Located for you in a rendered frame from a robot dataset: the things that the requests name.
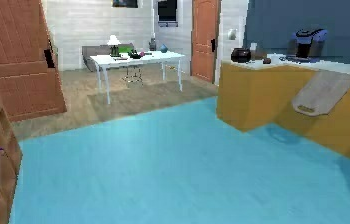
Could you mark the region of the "orange room door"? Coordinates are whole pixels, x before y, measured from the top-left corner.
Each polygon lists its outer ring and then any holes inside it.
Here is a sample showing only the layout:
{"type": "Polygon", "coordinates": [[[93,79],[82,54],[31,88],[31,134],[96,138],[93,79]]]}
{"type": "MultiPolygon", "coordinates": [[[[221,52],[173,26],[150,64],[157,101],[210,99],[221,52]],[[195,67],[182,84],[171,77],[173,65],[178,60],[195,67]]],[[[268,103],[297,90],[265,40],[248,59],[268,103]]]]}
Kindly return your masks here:
{"type": "Polygon", "coordinates": [[[209,83],[215,81],[215,61],[221,0],[193,0],[191,75],[209,83]],[[216,50],[211,51],[211,40],[216,50]]]}

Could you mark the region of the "white table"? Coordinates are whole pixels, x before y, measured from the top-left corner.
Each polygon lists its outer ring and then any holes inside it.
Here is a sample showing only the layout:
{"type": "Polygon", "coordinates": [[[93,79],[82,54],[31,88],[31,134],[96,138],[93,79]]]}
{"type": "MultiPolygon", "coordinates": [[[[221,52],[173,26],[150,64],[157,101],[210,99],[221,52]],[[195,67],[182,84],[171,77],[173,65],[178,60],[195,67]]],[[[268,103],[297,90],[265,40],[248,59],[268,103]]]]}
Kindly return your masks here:
{"type": "Polygon", "coordinates": [[[95,63],[99,90],[102,90],[102,82],[105,82],[107,103],[111,102],[110,81],[107,72],[109,68],[160,63],[162,65],[162,78],[166,79],[165,65],[167,63],[175,62],[177,63],[176,71],[178,76],[179,90],[183,90],[181,72],[182,59],[184,58],[183,54],[171,51],[168,51],[166,53],[162,53],[161,51],[148,51],[147,55],[141,57],[140,59],[125,58],[126,53],[122,53],[122,56],[123,59],[111,57],[110,55],[96,55],[90,57],[90,59],[95,63]]]}

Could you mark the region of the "white table lamp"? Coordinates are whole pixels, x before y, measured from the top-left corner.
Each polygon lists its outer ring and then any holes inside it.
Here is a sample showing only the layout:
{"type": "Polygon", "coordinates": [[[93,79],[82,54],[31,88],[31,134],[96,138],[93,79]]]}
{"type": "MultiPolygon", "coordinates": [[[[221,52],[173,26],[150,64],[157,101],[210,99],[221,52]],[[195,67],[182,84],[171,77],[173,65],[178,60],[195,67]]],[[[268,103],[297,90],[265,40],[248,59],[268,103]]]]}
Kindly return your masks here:
{"type": "Polygon", "coordinates": [[[118,38],[115,35],[111,35],[109,37],[107,45],[111,49],[111,56],[112,57],[118,57],[119,56],[119,45],[120,44],[121,44],[121,42],[118,40],[118,38]]]}

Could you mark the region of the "dark framed picture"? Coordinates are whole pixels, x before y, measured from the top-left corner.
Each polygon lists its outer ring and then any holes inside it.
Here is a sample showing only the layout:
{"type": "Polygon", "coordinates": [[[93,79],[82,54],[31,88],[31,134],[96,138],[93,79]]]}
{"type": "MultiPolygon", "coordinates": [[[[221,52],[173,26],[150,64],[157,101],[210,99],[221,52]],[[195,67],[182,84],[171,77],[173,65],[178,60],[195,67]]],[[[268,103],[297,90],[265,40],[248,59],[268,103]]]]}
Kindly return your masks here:
{"type": "Polygon", "coordinates": [[[138,0],[112,0],[112,7],[138,8],[138,0]]]}

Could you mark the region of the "grey hanging cutting board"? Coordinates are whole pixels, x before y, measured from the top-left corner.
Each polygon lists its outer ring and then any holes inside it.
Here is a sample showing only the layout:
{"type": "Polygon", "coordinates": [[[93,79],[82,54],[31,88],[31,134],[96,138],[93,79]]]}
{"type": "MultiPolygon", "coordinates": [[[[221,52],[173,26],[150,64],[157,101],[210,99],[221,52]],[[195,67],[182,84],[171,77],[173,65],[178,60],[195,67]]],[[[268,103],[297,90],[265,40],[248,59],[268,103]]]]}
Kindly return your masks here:
{"type": "Polygon", "coordinates": [[[306,116],[328,115],[350,89],[350,74],[319,70],[292,100],[293,109],[306,116]]]}

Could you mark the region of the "black toaster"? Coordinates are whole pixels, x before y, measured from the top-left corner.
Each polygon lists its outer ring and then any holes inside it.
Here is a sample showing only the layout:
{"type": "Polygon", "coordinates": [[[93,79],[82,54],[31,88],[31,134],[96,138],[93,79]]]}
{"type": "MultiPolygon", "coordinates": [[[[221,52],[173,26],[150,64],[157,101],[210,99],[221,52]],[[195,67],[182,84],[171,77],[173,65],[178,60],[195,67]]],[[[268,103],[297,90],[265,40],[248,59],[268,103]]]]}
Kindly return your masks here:
{"type": "Polygon", "coordinates": [[[231,60],[237,63],[246,63],[251,60],[251,51],[247,48],[234,48],[231,53],[231,60]]]}

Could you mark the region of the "grey sofa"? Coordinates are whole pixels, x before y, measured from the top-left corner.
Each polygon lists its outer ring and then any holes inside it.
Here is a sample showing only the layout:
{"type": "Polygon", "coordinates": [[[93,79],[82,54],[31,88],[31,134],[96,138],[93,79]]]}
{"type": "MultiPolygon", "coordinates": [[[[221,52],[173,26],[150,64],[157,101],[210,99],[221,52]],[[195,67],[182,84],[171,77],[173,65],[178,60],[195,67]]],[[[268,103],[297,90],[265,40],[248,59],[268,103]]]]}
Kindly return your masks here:
{"type": "Polygon", "coordinates": [[[83,63],[88,68],[89,71],[95,72],[96,66],[95,62],[91,59],[91,56],[96,55],[109,55],[111,53],[111,48],[108,45],[98,45],[98,46],[83,46],[82,47],[82,58],[83,63]]]}

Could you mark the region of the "orange kitchen counter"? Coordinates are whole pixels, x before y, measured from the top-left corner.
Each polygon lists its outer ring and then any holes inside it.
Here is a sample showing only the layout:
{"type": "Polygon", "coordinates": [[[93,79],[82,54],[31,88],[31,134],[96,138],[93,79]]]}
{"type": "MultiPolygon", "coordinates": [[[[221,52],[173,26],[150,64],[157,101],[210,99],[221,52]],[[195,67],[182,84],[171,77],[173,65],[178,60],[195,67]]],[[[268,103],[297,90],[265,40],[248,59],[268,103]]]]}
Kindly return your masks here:
{"type": "Polygon", "coordinates": [[[292,107],[293,98],[319,70],[350,74],[350,65],[223,62],[217,117],[243,132],[265,126],[271,136],[293,144],[294,138],[277,130],[281,127],[350,159],[350,89],[328,115],[310,117],[292,107]]]}

